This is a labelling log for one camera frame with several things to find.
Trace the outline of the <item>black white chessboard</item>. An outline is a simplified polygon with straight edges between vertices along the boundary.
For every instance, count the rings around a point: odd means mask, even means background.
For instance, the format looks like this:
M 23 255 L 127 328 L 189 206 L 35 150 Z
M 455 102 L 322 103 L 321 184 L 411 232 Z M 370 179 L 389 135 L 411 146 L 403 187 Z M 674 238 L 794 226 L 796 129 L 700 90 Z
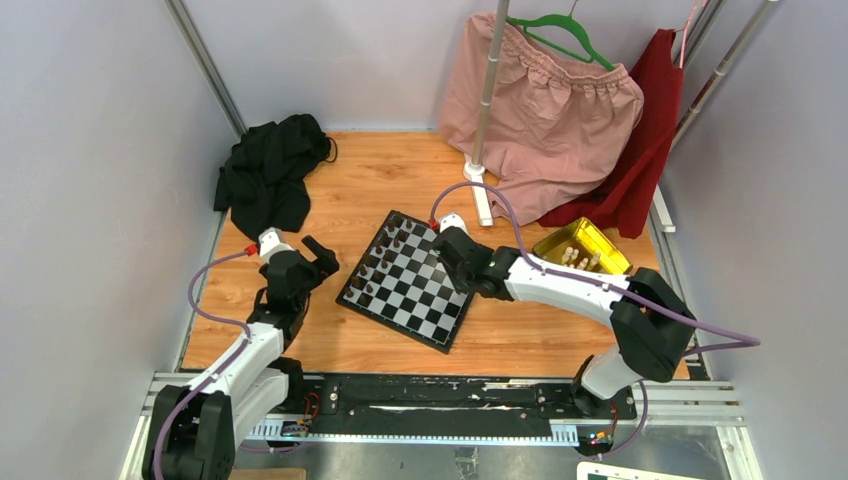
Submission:
M 397 230 L 387 232 L 394 222 Z M 429 225 L 397 210 L 388 213 L 336 297 L 336 303 L 447 354 L 467 315 L 473 296 L 453 286 L 431 244 Z M 382 257 L 375 248 L 382 246 Z M 368 278 L 358 275 L 364 265 Z M 346 288 L 355 293 L 344 296 Z

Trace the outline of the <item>yellow metal tray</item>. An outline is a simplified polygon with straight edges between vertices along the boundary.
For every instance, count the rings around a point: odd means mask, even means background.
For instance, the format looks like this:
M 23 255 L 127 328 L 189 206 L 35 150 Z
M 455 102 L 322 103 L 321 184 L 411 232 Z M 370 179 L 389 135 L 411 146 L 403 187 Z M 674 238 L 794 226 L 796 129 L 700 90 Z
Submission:
M 534 245 L 532 253 L 547 262 L 587 272 L 622 275 L 633 269 L 624 253 L 586 217 L 549 234 Z

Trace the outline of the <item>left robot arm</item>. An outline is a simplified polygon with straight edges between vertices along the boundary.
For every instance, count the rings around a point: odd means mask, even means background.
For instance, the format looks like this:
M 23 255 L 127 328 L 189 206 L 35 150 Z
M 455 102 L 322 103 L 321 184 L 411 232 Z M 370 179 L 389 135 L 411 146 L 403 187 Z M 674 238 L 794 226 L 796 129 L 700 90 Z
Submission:
M 227 479 L 238 448 L 274 408 L 298 411 L 307 398 L 299 361 L 284 357 L 303 326 L 311 293 L 339 268 L 333 250 L 302 239 L 307 259 L 276 228 L 241 251 L 258 255 L 265 287 L 241 332 L 210 367 L 156 395 L 144 450 L 145 479 Z

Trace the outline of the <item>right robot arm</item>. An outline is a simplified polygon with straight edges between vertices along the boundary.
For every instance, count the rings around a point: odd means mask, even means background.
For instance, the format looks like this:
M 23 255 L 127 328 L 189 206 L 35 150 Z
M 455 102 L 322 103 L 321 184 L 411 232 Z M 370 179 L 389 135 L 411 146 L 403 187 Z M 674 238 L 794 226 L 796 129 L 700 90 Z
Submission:
M 516 248 L 486 247 L 459 227 L 443 228 L 433 250 L 464 293 L 557 307 L 613 332 L 615 346 L 590 356 L 572 383 L 572 406 L 584 417 L 633 383 L 670 381 L 694 333 L 685 303 L 651 269 L 627 276 L 559 268 Z

